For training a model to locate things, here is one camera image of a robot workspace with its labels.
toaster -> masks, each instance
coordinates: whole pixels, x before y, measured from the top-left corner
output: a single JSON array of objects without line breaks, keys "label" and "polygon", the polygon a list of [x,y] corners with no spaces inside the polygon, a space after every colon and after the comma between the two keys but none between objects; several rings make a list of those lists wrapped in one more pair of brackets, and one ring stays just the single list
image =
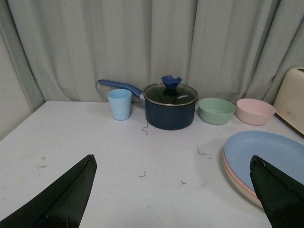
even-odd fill
[{"label": "toaster", "polygon": [[276,113],[304,134],[304,68],[291,68],[276,96]]}]

navy blue saucepan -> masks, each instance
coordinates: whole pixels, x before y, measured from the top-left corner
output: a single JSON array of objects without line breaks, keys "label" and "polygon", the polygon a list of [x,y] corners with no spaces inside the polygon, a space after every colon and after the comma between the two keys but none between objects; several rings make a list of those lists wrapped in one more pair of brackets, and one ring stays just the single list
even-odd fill
[{"label": "navy blue saucepan", "polygon": [[101,85],[130,90],[138,99],[145,100],[146,119],[164,130],[178,130],[193,122],[198,93],[195,89],[180,84],[181,78],[164,76],[162,83],[149,85],[144,91],[139,88],[110,80],[98,80]]}]

bowl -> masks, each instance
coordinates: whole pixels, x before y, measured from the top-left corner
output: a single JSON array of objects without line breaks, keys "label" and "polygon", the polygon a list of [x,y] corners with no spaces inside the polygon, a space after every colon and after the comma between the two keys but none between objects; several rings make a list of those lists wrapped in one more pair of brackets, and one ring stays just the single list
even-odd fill
[{"label": "bowl", "polygon": [[209,97],[199,101],[199,116],[209,124],[226,124],[231,119],[235,109],[232,103],[220,98]]},{"label": "bowl", "polygon": [[249,98],[237,101],[237,117],[250,125],[264,125],[275,113],[276,109],[264,101]]}]

light blue cup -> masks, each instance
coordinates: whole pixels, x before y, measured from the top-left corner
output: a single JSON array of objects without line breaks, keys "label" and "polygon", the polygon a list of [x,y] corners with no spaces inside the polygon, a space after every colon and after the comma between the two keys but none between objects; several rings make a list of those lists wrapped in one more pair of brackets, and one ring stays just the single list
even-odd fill
[{"label": "light blue cup", "polygon": [[112,116],[116,120],[126,120],[131,114],[132,93],[126,89],[115,89],[108,93]]}]

plate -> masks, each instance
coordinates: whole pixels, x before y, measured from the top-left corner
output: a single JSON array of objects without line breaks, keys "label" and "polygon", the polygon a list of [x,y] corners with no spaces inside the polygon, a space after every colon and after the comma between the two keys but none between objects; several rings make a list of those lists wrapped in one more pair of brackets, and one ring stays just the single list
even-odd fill
[{"label": "plate", "polygon": [[304,184],[304,145],[287,137],[260,131],[245,131],[231,136],[224,150],[226,172],[234,185],[257,203],[250,178],[250,161],[253,155]]}]

